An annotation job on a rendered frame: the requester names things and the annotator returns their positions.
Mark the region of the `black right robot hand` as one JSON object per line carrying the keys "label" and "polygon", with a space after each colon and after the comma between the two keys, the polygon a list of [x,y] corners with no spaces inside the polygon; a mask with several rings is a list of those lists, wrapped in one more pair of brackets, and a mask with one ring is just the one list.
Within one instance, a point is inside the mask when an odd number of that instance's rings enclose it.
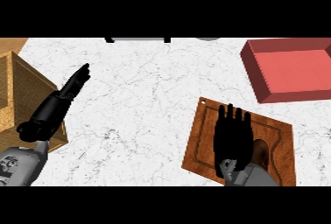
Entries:
{"label": "black right robot hand", "polygon": [[214,169],[215,176],[224,178],[221,162],[234,160],[233,171],[240,171],[251,162],[254,153],[254,133],[251,127],[251,114],[242,112],[233,105],[218,107],[218,118],[214,125],[212,136]]}

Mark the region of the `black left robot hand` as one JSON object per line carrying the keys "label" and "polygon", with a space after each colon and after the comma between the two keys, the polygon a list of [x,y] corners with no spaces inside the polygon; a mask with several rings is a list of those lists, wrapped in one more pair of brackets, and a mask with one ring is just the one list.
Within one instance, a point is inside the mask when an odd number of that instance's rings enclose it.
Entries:
{"label": "black left robot hand", "polygon": [[22,141],[47,141],[54,135],[64,119],[70,102],[89,78],[88,64],[85,64],[69,77],[64,86],[55,90],[38,105],[26,122],[16,127]]}

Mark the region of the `brown wooden cutting board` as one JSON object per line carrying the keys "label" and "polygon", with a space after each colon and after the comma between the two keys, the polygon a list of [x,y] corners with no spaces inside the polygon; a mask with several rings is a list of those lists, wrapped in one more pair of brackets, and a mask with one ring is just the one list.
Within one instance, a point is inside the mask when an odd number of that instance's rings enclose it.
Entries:
{"label": "brown wooden cutting board", "polygon": [[[224,180],[215,176],[212,153],[212,132],[220,106],[225,107],[217,101],[199,98],[181,168],[222,184]],[[295,186],[292,125],[255,113],[251,113],[251,119],[252,138],[262,139],[268,146],[267,173],[279,186]]]}

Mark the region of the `red open box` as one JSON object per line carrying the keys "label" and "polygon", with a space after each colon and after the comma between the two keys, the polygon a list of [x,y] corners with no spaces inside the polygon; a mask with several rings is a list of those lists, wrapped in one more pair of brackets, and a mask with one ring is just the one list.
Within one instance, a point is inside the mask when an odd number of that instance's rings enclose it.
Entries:
{"label": "red open box", "polygon": [[248,39],[240,58],[259,103],[331,100],[331,38]]}

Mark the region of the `grey appliance with black legs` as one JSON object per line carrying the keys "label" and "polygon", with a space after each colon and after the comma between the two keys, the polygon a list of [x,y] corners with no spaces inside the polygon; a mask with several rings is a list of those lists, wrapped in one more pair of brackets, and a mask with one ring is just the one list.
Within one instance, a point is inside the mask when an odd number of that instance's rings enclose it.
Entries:
{"label": "grey appliance with black legs", "polygon": [[110,38],[104,37],[106,43],[115,43],[118,41],[160,41],[162,43],[169,43],[171,38]]}

